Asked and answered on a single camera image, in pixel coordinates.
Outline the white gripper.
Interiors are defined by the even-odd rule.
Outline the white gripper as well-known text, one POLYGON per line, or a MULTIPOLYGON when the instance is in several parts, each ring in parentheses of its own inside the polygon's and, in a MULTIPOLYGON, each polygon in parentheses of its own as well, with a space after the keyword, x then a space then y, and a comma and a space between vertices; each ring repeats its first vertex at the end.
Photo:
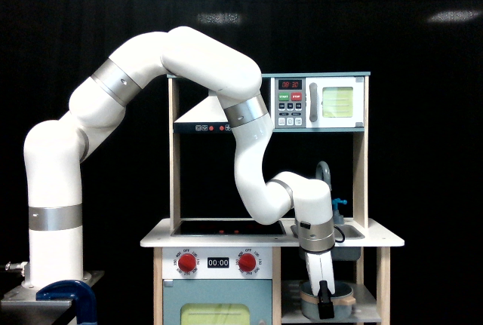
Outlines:
POLYGON ((305 260, 312 294, 318 294, 319 318, 334 318, 334 305, 331 301, 331 295, 335 294, 335 280, 331 251, 323 253, 305 252, 305 260))

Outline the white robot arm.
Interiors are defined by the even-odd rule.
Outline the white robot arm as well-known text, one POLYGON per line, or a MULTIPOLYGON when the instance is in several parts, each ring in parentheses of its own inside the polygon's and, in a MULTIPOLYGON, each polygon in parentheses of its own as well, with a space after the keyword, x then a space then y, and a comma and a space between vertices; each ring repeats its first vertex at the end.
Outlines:
POLYGON ((235 185, 246 210, 264 225, 294 210, 312 293, 322 308, 329 308, 335 293, 335 240, 328 184, 291 172, 264 179, 263 156, 273 124, 260 94, 259 66, 187 26, 127 40, 74 90, 62 118, 38 123, 26 135, 31 284, 50 288, 82 279, 80 165, 119 126, 127 104, 165 74, 215 93, 235 137, 235 185))

